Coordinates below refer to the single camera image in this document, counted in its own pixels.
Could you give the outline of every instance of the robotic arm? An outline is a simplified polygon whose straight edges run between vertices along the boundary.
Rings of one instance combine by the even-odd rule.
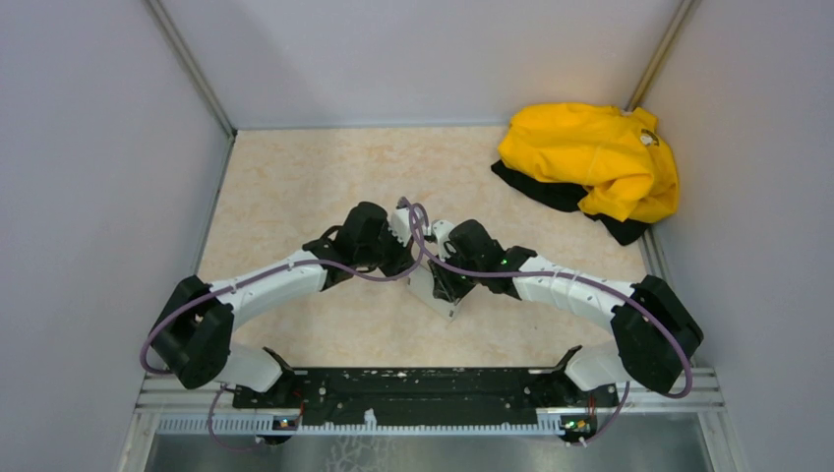
[[[409,290],[447,319],[456,316],[476,285],[484,285],[496,294],[570,311],[608,330],[614,341],[573,348],[549,371],[544,382],[567,402],[600,385],[630,380],[661,393],[672,388],[683,368],[681,356],[633,305],[654,315],[686,359],[703,339],[674,292],[657,277],[639,283],[589,277],[526,248],[505,250],[475,220],[428,225],[414,221],[411,212],[411,206],[401,206],[388,219],[383,208],[363,202],[341,226],[278,263],[211,283],[195,275],[185,278],[159,316],[149,346],[185,388],[214,381],[286,397],[294,388],[292,368],[271,350],[231,342],[232,332],[265,311],[354,275],[382,281],[409,276]],[[415,224],[425,241],[415,241]],[[417,242],[422,259],[426,241],[439,247],[428,268],[411,255]],[[375,269],[385,277],[365,275]],[[633,303],[624,303],[618,293]]]

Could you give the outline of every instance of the black cloth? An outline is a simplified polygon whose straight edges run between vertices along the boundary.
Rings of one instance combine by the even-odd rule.
[[[550,208],[571,213],[579,210],[579,201],[584,199],[588,192],[579,184],[546,184],[536,179],[512,170],[499,160],[492,165],[493,172],[501,177],[508,185],[527,197],[544,204]],[[594,221],[602,221],[608,232],[621,246],[627,246],[640,239],[640,236],[648,229],[650,223],[627,219],[618,221],[607,214],[587,214]]]

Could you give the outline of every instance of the metal frame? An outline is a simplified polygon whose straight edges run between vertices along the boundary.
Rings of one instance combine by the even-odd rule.
[[[229,121],[219,100],[214,94],[208,80],[204,76],[197,60],[192,55],[185,40],[180,35],[166,9],[160,0],[143,0],[150,15],[155,20],[160,33],[165,37],[172,52],[176,56],[183,70],[189,76],[195,91],[206,104],[206,107],[217,120],[229,138],[228,150],[223,163],[224,169],[217,183],[217,194],[211,206],[216,207],[219,188],[225,175],[225,168],[232,152],[237,130]],[[672,46],[679,37],[681,30],[691,17],[700,0],[682,0],[675,15],[652,55],[646,70],[640,78],[637,87],[628,100],[627,110],[639,106],[651,85],[656,79],[663,63],[668,58]],[[194,267],[199,265],[206,240],[209,235],[209,216],[207,228],[198,252]],[[649,228],[640,239],[640,251],[648,273],[665,278],[670,285],[672,279],[660,241]],[[691,395],[683,400],[669,400],[666,397],[637,386],[623,409],[623,414],[648,413],[697,413],[701,431],[706,443],[712,467],[716,471],[746,472],[744,458],[738,447],[736,435],[727,415],[724,398],[721,394],[715,372],[710,368],[695,368],[695,384]],[[623,385],[618,385],[622,393]],[[206,385],[196,390],[185,390],[175,379],[146,377],[142,391],[137,399],[133,419],[125,440],[119,469],[122,472],[142,472],[148,462],[153,437],[156,434],[206,434],[206,419],[211,401],[217,392],[217,385]],[[262,433],[272,433],[267,425],[276,417],[292,416],[297,410],[237,410],[231,406],[232,394],[223,393],[215,408],[214,425],[223,434],[251,435],[259,430]],[[581,413],[576,408],[542,408],[539,409],[539,425],[535,426],[538,434],[553,432],[554,418],[562,414]],[[358,427],[304,427],[294,434],[300,435],[449,435],[461,433],[469,435],[512,435],[529,434],[524,428],[513,427],[464,427],[463,431],[451,428],[415,428],[402,429],[394,427],[378,427],[375,424]]]

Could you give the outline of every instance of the thin cable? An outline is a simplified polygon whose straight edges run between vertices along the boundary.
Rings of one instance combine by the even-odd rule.
[[[632,308],[637,310],[644,318],[649,320],[650,323],[663,334],[663,337],[666,338],[667,342],[672,346],[672,349],[675,351],[675,354],[678,355],[678,359],[681,361],[681,366],[684,368],[684,377],[686,383],[684,388],[677,392],[677,393],[663,393],[657,392],[659,395],[666,396],[668,398],[684,398],[685,396],[689,395],[692,391],[692,385],[694,380],[692,378],[692,367],[689,365],[689,360],[686,358],[686,353],[684,353],[684,349],[675,339],[675,337],[666,329],[660,321],[655,318],[654,315],[651,314],[648,310],[646,310],[642,305],[631,300],[631,297],[628,297],[620,290],[612,288],[604,283],[598,282],[591,278],[586,278],[582,276],[578,276],[575,273],[566,273],[566,272],[553,272],[551,270],[539,270],[539,271],[530,271],[530,272],[478,272],[475,270],[467,270],[465,268],[455,267],[454,265],[447,264],[441,261],[440,258],[432,254],[429,251],[429,248],[426,247],[426,243],[423,238],[418,239],[418,236],[422,236],[421,228],[411,228],[411,234],[414,238],[414,241],[417,243],[417,246],[420,248],[420,252],[425,254],[432,262],[445,268],[446,270],[452,271],[454,273],[458,273],[460,275],[466,275],[469,277],[476,277],[476,278],[515,278],[515,277],[557,277],[557,278],[567,278],[567,279],[575,279],[575,281],[583,283],[585,285],[594,287],[598,290],[601,290],[609,295],[619,298],[623,300],[624,303],[629,304]]]
[[[626,405],[626,399],[628,398],[628,391],[629,390],[631,390],[631,382],[626,382],[625,383],[625,389],[623,390],[623,397],[620,398],[620,404],[617,405],[617,408],[614,410],[614,413],[612,413],[611,417],[609,417],[609,419],[606,420],[605,424],[602,425],[602,428],[597,430],[597,432],[596,432],[596,434],[594,434],[594,436],[588,438],[587,440],[584,440],[584,442],[570,442],[569,444],[570,445],[588,446],[589,444],[597,441],[600,437],[602,437],[603,433],[605,433],[606,431],[608,431],[609,428],[611,428],[611,425],[614,424],[614,420],[616,420],[617,417],[620,416],[620,412],[623,411],[623,406]]]
[[[211,440],[214,441],[215,444],[219,445],[223,449],[231,450],[232,452],[252,452],[253,450],[258,449],[261,447],[260,443],[255,443],[255,445],[249,445],[246,447],[235,447],[233,445],[228,445],[225,442],[221,441],[220,438],[217,437],[217,434],[214,432],[214,409],[217,408],[217,401],[219,401],[220,396],[223,395],[225,391],[234,391],[231,388],[227,387],[226,383],[220,385],[220,390],[214,395],[214,400],[211,401],[211,406],[208,408],[208,435],[211,436]]]
[[[415,239],[415,242],[417,242],[418,244],[422,244],[422,247],[425,248],[425,242],[423,242],[423,239],[422,239],[423,238],[423,230],[422,230],[423,225],[421,224],[421,221],[422,222],[428,222],[428,214],[426,213],[426,209],[420,204],[412,205],[404,197],[402,197],[400,199],[400,202],[403,205],[405,205],[406,207],[408,207],[408,219],[409,219],[409,223],[410,223],[409,225],[412,228],[412,235],[418,235],[421,239],[417,240],[417,236],[412,236],[412,237]],[[139,363],[142,365],[142,368],[145,369],[145,371],[150,373],[150,374],[155,374],[155,375],[158,375],[158,376],[165,376],[165,375],[171,374],[170,371],[166,371],[166,370],[163,370],[163,369],[157,369],[155,367],[152,367],[148,363],[148,351],[150,350],[150,346],[156,340],[156,337],[159,336],[159,334],[163,330],[165,330],[172,323],[174,323],[174,321],[177,318],[182,316],[184,313],[187,313],[189,310],[191,310],[191,309],[193,309],[197,306],[200,306],[201,304],[207,302],[208,300],[215,299],[219,296],[225,295],[225,294],[230,293],[234,290],[241,289],[241,288],[243,288],[247,285],[251,285],[251,284],[253,284],[253,283],[255,283],[259,280],[263,280],[264,278],[267,278],[270,275],[273,275],[273,274],[276,274],[276,273],[279,273],[279,272],[282,272],[282,271],[285,271],[285,270],[291,270],[296,266],[331,266],[331,267],[335,267],[335,268],[344,270],[345,272],[348,272],[352,275],[355,275],[356,277],[359,277],[359,278],[362,278],[362,279],[365,279],[365,280],[370,280],[372,282],[392,282],[392,281],[399,280],[401,278],[407,277],[411,272],[416,270],[417,267],[419,267],[420,263],[422,263],[422,262],[423,262],[423,251],[421,250],[420,254],[417,255],[417,258],[414,261],[413,265],[411,265],[409,268],[407,268],[403,272],[398,273],[397,275],[392,275],[390,277],[378,277],[378,276],[368,275],[367,273],[360,272],[360,271],[358,271],[358,270],[356,270],[352,267],[349,267],[347,265],[340,264],[340,263],[337,263],[337,262],[334,262],[334,261],[327,261],[327,260],[320,260],[320,259],[312,259],[312,260],[306,260],[306,261],[295,261],[295,262],[292,262],[292,263],[289,263],[289,264],[283,264],[283,265],[273,267],[269,270],[265,270],[265,271],[260,272],[260,273],[256,273],[255,275],[253,275],[253,276],[251,276],[247,279],[244,279],[240,282],[237,282],[236,284],[232,284],[232,285],[229,285],[229,286],[226,286],[226,287],[218,288],[217,290],[214,290],[213,292],[210,292],[210,293],[207,293],[206,295],[202,295],[200,297],[197,297],[194,300],[186,303],[185,305],[180,306],[179,308],[177,308],[176,310],[171,312],[171,314],[168,315],[167,317],[165,317],[165,319],[162,320],[161,323],[159,323],[159,324],[157,324],[156,326],[153,327],[153,329],[150,331],[150,334],[148,335],[148,338],[145,340],[145,342],[142,343],[142,349],[140,350],[140,353],[139,353]]]

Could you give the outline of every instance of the gray floor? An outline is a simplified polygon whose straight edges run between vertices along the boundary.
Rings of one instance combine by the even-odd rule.
[[[251,443],[227,437],[229,444]],[[623,416],[587,449],[550,439],[299,437],[239,453],[208,436],[157,436],[148,472],[217,471],[708,471],[694,415]]]

